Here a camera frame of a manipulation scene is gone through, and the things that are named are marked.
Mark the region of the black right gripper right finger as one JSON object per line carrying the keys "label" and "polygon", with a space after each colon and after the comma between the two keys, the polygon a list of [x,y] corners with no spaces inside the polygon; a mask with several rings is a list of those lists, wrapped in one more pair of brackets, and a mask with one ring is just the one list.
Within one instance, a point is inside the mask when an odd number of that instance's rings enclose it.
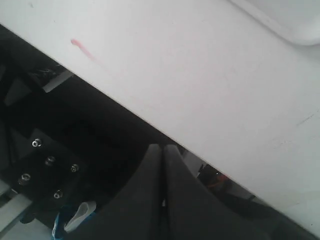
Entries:
{"label": "black right gripper right finger", "polygon": [[315,240],[271,207],[210,192],[175,145],[163,149],[172,240]]}

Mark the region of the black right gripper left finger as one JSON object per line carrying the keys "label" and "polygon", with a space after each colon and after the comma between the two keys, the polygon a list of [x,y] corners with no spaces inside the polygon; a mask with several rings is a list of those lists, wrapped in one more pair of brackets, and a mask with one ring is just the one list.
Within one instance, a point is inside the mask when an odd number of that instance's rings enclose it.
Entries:
{"label": "black right gripper left finger", "polygon": [[158,240],[162,149],[149,145],[127,184],[93,218],[67,235],[69,240]]}

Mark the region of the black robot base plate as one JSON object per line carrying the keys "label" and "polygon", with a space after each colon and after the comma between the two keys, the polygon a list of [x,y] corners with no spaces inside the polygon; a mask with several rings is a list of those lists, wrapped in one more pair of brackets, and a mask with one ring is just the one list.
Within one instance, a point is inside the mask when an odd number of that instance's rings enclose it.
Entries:
{"label": "black robot base plate", "polygon": [[1,177],[31,199],[26,219],[81,195],[105,202],[138,167],[147,146],[94,126],[67,97],[86,84],[59,64],[35,72],[11,50],[26,43],[0,29],[0,118],[25,139],[25,154],[10,149]]}

